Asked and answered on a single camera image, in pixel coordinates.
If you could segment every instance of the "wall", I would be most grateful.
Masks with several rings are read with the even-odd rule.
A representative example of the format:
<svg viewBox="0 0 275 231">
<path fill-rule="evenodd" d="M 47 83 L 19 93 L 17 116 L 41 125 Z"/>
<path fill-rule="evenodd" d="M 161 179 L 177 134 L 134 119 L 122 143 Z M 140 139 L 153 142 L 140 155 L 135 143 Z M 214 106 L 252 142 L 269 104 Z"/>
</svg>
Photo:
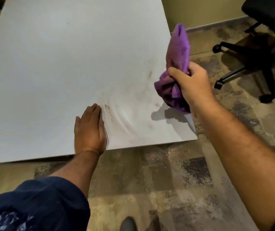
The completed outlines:
<svg viewBox="0 0 275 231">
<path fill-rule="evenodd" d="M 162 0 L 170 31 L 177 23 L 187 29 L 245 16 L 245 0 Z"/>
</svg>

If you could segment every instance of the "floor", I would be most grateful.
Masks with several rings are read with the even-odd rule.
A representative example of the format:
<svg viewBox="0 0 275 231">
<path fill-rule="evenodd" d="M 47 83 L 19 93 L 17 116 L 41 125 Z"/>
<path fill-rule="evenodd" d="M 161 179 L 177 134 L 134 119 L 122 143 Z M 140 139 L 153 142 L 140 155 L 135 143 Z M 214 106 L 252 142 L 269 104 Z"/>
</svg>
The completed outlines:
<svg viewBox="0 0 275 231">
<path fill-rule="evenodd" d="M 221 42 L 250 44 L 243 31 L 254 23 L 237 23 L 188 33 L 191 60 L 209 73 L 212 84 L 240 66 L 231 54 L 213 54 Z M 265 26 L 258 31 L 269 32 Z M 221 104 L 275 149 L 275 100 L 261 104 L 266 92 L 261 73 L 244 72 L 214 93 Z M 198 120 L 198 140 L 105 152 L 93 175 L 88 231 L 118 230 L 133 216 L 139 230 L 257 230 L 232 186 Z M 65 162 L 0 164 L 0 193 L 21 182 L 43 177 Z"/>
</svg>

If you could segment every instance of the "purple cloth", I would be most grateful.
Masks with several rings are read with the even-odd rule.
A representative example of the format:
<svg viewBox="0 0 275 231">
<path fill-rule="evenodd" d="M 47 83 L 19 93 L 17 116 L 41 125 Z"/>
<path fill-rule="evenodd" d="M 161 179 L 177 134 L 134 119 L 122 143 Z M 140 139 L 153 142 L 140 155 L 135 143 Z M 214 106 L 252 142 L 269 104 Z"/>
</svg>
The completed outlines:
<svg viewBox="0 0 275 231">
<path fill-rule="evenodd" d="M 175 67 L 183 73 L 188 73 L 190 45 L 183 25 L 177 24 L 171 36 L 166 53 L 166 71 L 155 82 L 155 89 L 164 102 L 181 112 L 190 112 L 190 107 L 184 97 L 177 82 L 171 78 L 167 70 Z"/>
</svg>

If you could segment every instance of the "hand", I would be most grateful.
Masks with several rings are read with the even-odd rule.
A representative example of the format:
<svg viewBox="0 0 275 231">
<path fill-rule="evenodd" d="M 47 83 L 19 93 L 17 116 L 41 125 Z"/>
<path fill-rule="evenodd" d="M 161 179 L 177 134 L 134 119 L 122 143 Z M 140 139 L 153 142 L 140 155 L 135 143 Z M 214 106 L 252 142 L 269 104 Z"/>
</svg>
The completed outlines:
<svg viewBox="0 0 275 231">
<path fill-rule="evenodd" d="M 207 102 L 216 99 L 212 93 L 207 71 L 194 62 L 190 62 L 189 71 L 191 76 L 184 74 L 179 69 L 170 67 L 168 74 L 180 85 L 183 97 L 190 105 L 191 110 L 195 111 L 197 106 L 206 105 Z"/>
<path fill-rule="evenodd" d="M 106 148 L 106 136 L 103 120 L 100 118 L 101 107 L 97 104 L 88 106 L 82 117 L 76 117 L 74 125 L 74 150 L 78 154 L 92 151 L 100 156 Z"/>
</svg>

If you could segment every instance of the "black chair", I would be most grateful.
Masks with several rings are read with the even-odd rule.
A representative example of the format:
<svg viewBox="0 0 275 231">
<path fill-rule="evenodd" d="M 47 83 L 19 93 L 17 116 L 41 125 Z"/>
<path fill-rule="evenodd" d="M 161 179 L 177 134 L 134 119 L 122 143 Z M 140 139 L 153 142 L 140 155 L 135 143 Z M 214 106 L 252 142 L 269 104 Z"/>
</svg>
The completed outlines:
<svg viewBox="0 0 275 231">
<path fill-rule="evenodd" d="M 246 33 L 250 33 L 256 37 L 256 32 L 254 29 L 260 24 L 268 26 L 275 33 L 275 0 L 246 0 L 242 6 L 242 11 L 258 21 L 256 24 L 248 28 L 245 31 Z M 259 100 L 262 103 L 272 102 L 272 100 L 275 98 L 275 80 L 272 73 L 272 65 L 275 63 L 275 55 L 272 54 L 272 50 L 275 47 L 275 42 L 271 46 L 265 44 L 260 49 L 252 49 L 246 46 L 238 46 L 227 42 L 221 42 L 219 45 L 215 45 L 212 51 L 214 53 L 219 53 L 221 52 L 222 46 L 237 53 L 243 54 L 248 58 L 248 63 L 220 78 L 218 81 L 216 81 L 214 87 L 216 89 L 221 89 L 229 77 L 244 69 L 258 67 L 262 70 L 263 76 L 270 91 L 270 94 L 260 96 Z"/>
</svg>

